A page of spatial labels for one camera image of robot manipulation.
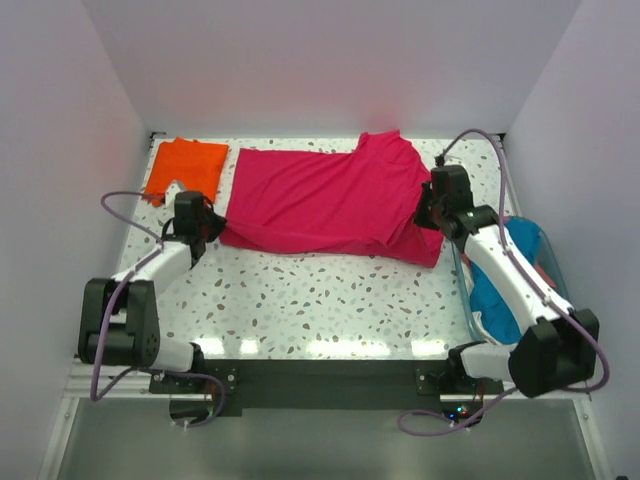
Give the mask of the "magenta pink t-shirt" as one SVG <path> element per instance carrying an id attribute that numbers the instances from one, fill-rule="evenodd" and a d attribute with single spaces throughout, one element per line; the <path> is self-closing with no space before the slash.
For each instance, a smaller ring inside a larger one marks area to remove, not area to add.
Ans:
<path id="1" fill-rule="evenodd" d="M 350 153 L 240 151 L 222 244 L 274 254 L 381 256 L 436 266 L 440 233 L 415 225 L 430 178 L 397 131 L 363 133 Z"/>

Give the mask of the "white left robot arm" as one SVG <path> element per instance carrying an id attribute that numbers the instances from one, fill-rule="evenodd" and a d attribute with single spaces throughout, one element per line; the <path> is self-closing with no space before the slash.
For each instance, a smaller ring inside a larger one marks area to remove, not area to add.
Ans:
<path id="1" fill-rule="evenodd" d="M 84 289 L 77 355 L 85 364 L 172 371 L 185 392 L 200 390 L 207 368 L 188 341 L 163 339 L 157 297 L 191 270 L 226 226 L 201 192 L 175 196 L 160 243 L 134 266 Z"/>

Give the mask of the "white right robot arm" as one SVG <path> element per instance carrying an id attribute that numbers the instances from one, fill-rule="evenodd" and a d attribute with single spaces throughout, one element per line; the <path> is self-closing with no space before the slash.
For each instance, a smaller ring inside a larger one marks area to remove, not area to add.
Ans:
<path id="1" fill-rule="evenodd" d="M 535 398 L 591 379 L 599 354 L 599 321 L 577 310 L 527 261 L 502 214 L 474 203 L 460 165 L 438 166 L 423 183 L 414 222 L 438 231 L 488 277 L 521 337 L 514 344 L 476 341 L 451 349 L 439 381 L 459 393 L 481 379 L 510 382 Z"/>

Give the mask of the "folded orange t-shirt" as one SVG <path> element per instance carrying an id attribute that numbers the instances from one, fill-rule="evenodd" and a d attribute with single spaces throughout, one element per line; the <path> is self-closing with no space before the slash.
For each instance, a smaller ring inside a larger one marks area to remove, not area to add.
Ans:
<path id="1" fill-rule="evenodd" d="M 181 182 L 214 201 L 229 146 L 177 138 L 160 144 L 144 189 L 148 202 L 160 207 L 169 185 Z"/>

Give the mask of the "blue t-shirt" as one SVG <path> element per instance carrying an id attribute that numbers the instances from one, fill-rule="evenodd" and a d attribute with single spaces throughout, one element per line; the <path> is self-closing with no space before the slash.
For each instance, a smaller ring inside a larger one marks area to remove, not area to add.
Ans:
<path id="1" fill-rule="evenodd" d="M 510 253 L 534 273 L 536 257 L 541 246 L 541 229 L 534 222 L 511 217 L 504 223 Z M 479 311 L 486 330 L 502 345 L 518 343 L 523 327 L 517 316 L 526 316 L 531 304 L 525 298 L 532 290 L 514 266 L 510 256 L 499 244 L 500 231 L 493 227 L 474 241 L 467 253 L 473 282 L 469 289 L 471 313 Z"/>

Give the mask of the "teal plastic laundry basket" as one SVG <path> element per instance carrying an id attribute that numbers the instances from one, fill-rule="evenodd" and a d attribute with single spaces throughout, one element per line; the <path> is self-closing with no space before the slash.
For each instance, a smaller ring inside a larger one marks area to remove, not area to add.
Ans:
<path id="1" fill-rule="evenodd" d="M 565 313 L 573 308 L 536 268 L 542 240 L 540 227 L 521 217 L 509 218 L 504 232 L 490 225 L 466 239 L 462 254 L 473 278 L 469 305 L 484 340 L 514 345 L 537 318 L 558 319 L 548 300 Z"/>

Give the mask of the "white t-shirt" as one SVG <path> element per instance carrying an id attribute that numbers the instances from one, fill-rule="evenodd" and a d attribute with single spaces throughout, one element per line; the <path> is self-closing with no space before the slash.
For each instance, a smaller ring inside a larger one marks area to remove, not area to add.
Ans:
<path id="1" fill-rule="evenodd" d="M 492 345 L 500 345 L 500 342 L 496 340 L 484 327 L 482 322 L 482 314 L 479 311 L 472 312 L 472 323 L 474 329 L 477 331 L 478 336 Z"/>

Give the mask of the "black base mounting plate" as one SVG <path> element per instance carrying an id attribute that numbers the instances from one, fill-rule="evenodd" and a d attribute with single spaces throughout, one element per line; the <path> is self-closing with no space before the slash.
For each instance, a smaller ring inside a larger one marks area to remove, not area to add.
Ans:
<path id="1" fill-rule="evenodd" d="M 446 373 L 446 360 L 250 360 L 201 363 L 223 384 L 222 414 L 248 409 L 439 411 L 446 395 L 503 391 L 500 382 Z"/>

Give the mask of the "aluminium frame rail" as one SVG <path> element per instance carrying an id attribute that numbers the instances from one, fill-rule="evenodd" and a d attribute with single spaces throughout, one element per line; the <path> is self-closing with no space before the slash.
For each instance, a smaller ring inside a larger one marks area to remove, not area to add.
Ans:
<path id="1" fill-rule="evenodd" d="M 223 383 L 225 406 L 239 409 L 403 410 L 438 403 L 441 396 L 470 398 L 471 388 L 439 389 L 446 360 L 207 360 Z M 65 393 L 89 397 L 92 366 L 74 359 Z M 207 380 L 152 378 L 132 372 L 104 400 L 116 398 L 205 402 Z"/>

